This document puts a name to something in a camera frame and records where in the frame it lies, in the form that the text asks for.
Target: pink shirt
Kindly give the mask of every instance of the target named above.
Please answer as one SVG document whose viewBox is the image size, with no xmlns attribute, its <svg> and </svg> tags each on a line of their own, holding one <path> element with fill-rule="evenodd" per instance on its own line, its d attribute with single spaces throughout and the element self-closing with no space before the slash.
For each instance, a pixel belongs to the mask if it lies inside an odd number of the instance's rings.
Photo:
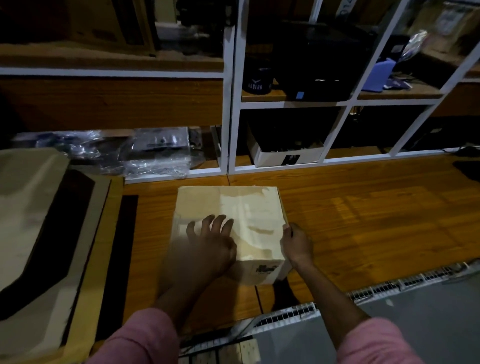
<svg viewBox="0 0 480 364">
<path fill-rule="evenodd" d="M 180 341 L 169 316 L 156 308 L 135 312 L 108 338 L 88 364 L 174 364 Z M 350 331 L 338 348 L 337 362 L 420 364 L 396 325 L 371 318 Z"/>
</svg>

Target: pink sleeve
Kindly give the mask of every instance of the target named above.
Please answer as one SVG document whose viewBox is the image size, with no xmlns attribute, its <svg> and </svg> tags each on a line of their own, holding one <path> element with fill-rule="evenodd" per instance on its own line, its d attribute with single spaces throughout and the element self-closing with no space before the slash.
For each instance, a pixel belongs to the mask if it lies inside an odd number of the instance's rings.
<svg viewBox="0 0 480 364">
<path fill-rule="evenodd" d="M 180 341 L 170 317 L 157 308 L 135 312 L 88 364 L 177 363 Z"/>
<path fill-rule="evenodd" d="M 386 318 L 363 321 L 345 336 L 337 362 L 420 364 L 423 361 L 403 339 L 400 329 Z"/>
</svg>

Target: hand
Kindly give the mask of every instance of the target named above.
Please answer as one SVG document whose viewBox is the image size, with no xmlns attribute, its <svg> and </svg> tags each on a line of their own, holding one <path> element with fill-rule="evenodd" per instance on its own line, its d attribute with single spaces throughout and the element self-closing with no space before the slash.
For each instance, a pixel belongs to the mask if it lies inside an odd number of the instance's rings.
<svg viewBox="0 0 480 364">
<path fill-rule="evenodd" d="M 280 244 L 283 253 L 295 269 L 304 265 L 314 265 L 312 241 L 294 222 L 283 226 Z"/>
<path fill-rule="evenodd" d="M 183 248 L 180 254 L 177 254 L 174 285 L 188 287 L 193 285 L 194 289 L 204 289 L 235 262 L 237 245 L 230 237 L 233 219 L 228 220 L 221 228 L 225 218 L 225 215 L 219 215 L 217 218 L 215 215 L 209 215 L 204 218 L 200 235 L 193 231 L 195 221 L 188 224 L 188 242 L 177 244 L 177 247 Z"/>
</svg>

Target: white cardboard box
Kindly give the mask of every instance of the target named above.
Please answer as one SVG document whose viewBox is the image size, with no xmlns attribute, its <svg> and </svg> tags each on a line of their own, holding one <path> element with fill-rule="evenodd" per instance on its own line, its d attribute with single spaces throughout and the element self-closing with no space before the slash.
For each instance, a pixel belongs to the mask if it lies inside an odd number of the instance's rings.
<svg viewBox="0 0 480 364">
<path fill-rule="evenodd" d="M 256 167 L 288 166 L 301 163 L 315 163 L 320 159 L 323 145 L 287 152 L 263 152 L 248 127 L 247 146 Z"/>
<path fill-rule="evenodd" d="M 237 244 L 237 262 L 227 276 L 241 284 L 272 284 L 291 270 L 280 239 L 287 217 L 276 187 L 183 186 L 178 190 L 171 241 L 186 236 L 187 225 L 214 214 L 233 218 L 231 237 Z"/>
</svg>

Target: gray floor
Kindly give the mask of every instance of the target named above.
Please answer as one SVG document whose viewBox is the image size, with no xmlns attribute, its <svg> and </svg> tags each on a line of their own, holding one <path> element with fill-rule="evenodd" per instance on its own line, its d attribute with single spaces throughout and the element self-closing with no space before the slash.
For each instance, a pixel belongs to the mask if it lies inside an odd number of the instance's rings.
<svg viewBox="0 0 480 364">
<path fill-rule="evenodd" d="M 396 323 L 426 363 L 480 363 L 480 274 L 360 306 Z M 255 337 L 262 364 L 336 361 L 320 317 Z"/>
</svg>

